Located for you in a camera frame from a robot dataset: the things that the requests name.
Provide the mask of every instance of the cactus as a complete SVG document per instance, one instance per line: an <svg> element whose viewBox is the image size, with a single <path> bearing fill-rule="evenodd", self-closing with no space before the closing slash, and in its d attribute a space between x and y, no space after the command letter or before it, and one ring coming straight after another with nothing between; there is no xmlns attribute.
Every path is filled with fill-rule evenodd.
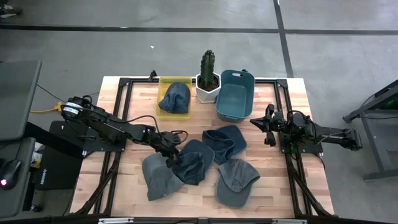
<svg viewBox="0 0 398 224"><path fill-rule="evenodd" d="M216 84L213 77L214 61L214 53L211 50L207 50L202 56L200 64L200 85L205 90Z"/></svg>

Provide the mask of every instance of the computer mouse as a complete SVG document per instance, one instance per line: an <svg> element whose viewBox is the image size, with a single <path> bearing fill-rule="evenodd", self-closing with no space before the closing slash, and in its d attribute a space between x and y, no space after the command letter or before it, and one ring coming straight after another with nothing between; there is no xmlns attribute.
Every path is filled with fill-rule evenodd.
<svg viewBox="0 0 398 224"><path fill-rule="evenodd" d="M8 161L0 170L0 187L3 190L11 190L18 181L21 162L17 159Z"/></svg>

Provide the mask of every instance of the yellow tray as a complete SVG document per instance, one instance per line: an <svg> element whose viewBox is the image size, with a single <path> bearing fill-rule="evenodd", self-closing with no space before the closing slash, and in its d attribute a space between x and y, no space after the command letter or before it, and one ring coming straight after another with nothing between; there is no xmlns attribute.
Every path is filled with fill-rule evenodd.
<svg viewBox="0 0 398 224"><path fill-rule="evenodd" d="M191 101L188 106L188 113L186 114L172 114L168 113L165 110L159 108L159 102L163 100L166 95L166 91L172 83L182 82L187 85L189 88L189 92L192 96L192 77L161 77L159 79L159 90L157 92L157 103L156 103L156 115L160 120L177 120L177 121L186 121L190 119L191 116Z"/></svg>

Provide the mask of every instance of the yellow cable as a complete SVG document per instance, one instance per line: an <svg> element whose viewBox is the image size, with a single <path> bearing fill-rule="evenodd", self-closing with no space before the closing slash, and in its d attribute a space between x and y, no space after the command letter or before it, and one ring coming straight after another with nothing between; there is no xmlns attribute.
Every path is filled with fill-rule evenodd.
<svg viewBox="0 0 398 224"><path fill-rule="evenodd" d="M36 111L36 110L31 110L31 113L47 113L47 112L51 112L51 111L59 111L61 112L61 106L64 105L63 102L58 102L57 105L55 105L53 108L48 109L48 110L42 110L42 111Z"/></svg>

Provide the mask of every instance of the potted cactus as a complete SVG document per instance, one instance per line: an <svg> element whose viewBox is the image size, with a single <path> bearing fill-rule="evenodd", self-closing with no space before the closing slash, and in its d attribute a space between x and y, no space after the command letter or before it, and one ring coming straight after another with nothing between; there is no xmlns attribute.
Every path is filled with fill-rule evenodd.
<svg viewBox="0 0 398 224"><path fill-rule="evenodd" d="M200 74L196 75L197 97L201 103L214 103L221 89L221 78L214 72L214 62L214 53L207 50L202 56Z"/></svg>

